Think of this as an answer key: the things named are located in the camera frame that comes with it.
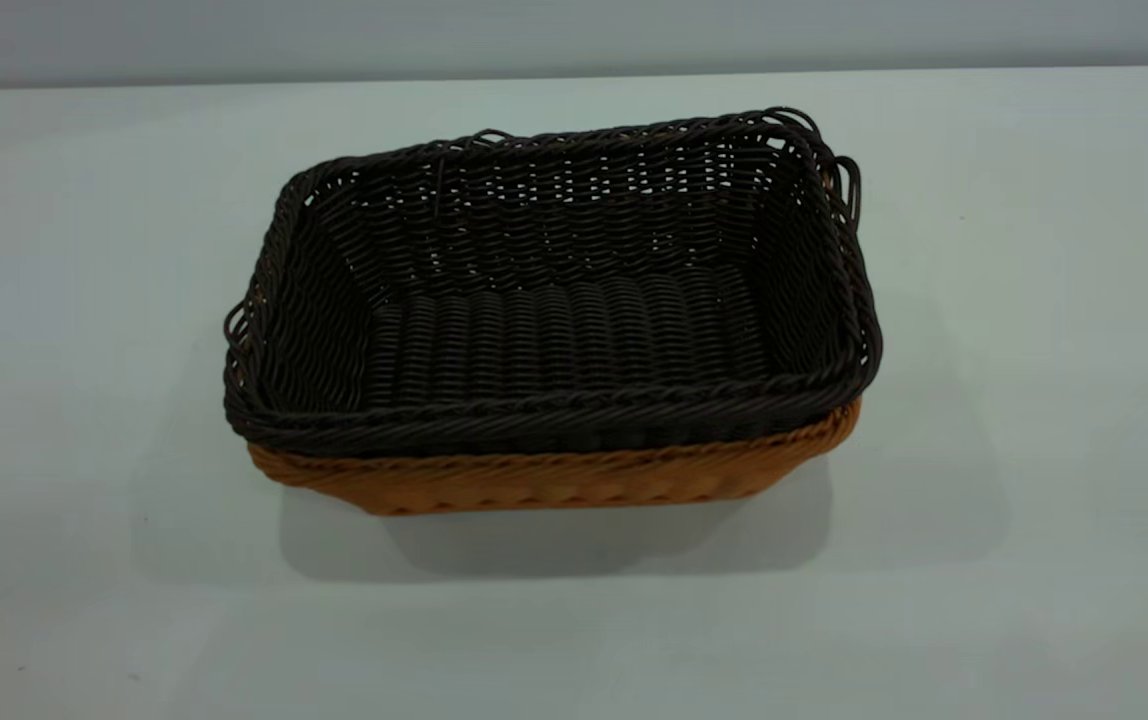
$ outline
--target gray wall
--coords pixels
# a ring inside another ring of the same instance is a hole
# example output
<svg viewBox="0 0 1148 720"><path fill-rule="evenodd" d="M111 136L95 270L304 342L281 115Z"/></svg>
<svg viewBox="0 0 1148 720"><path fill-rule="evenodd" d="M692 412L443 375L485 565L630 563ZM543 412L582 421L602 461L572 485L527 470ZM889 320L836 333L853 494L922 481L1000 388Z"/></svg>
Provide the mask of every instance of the gray wall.
<svg viewBox="0 0 1148 720"><path fill-rule="evenodd" d="M1148 0L0 0L0 86L1148 63Z"/></svg>

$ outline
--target rectangular basket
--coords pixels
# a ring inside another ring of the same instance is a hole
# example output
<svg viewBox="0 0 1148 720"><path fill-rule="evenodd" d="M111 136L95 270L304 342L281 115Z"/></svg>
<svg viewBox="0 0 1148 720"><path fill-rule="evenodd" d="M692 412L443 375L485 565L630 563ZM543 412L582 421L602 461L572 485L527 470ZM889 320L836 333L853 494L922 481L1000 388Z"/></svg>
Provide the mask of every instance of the rectangular basket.
<svg viewBox="0 0 1148 720"><path fill-rule="evenodd" d="M315 457L822 421L881 361L858 188L786 109L327 161L286 184L228 315L227 418Z"/></svg>

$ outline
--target wicker basket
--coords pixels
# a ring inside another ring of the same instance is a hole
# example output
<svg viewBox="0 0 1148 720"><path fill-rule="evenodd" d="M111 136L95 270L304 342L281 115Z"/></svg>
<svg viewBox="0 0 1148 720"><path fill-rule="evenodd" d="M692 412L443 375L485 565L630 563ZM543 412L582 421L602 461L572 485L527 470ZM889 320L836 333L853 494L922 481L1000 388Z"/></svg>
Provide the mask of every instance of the wicker basket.
<svg viewBox="0 0 1148 720"><path fill-rule="evenodd" d="M786 109L328 161L286 184L228 315L227 418L269 474L829 421L881 363L858 201Z"/></svg>
<svg viewBox="0 0 1148 720"><path fill-rule="evenodd" d="M653 450L442 457L309 457L250 447L269 478L351 502L372 514L622 508L751 497L835 448L859 401L820 423L751 441Z"/></svg>

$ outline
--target tan basket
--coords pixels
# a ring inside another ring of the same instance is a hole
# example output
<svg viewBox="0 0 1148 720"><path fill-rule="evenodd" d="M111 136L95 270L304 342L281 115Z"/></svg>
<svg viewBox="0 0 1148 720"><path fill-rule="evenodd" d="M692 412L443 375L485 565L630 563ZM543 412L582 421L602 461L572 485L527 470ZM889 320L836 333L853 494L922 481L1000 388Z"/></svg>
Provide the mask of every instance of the tan basket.
<svg viewBox="0 0 1148 720"><path fill-rule="evenodd" d="M249 446L278 483L304 487L372 514L615 508L757 495L850 436L861 400L776 436L706 446L548 455L308 457Z"/></svg>

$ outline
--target tabletop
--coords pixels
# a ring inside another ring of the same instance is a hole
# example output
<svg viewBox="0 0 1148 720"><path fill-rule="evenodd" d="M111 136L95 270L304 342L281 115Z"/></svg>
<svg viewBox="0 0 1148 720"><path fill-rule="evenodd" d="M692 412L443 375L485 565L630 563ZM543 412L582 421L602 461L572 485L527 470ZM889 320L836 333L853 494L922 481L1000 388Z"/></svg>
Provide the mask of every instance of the tabletop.
<svg viewBox="0 0 1148 720"><path fill-rule="evenodd" d="M790 104L886 351L746 502L269 482L222 318L336 155ZM1148 717L1148 68L0 91L0 719Z"/></svg>

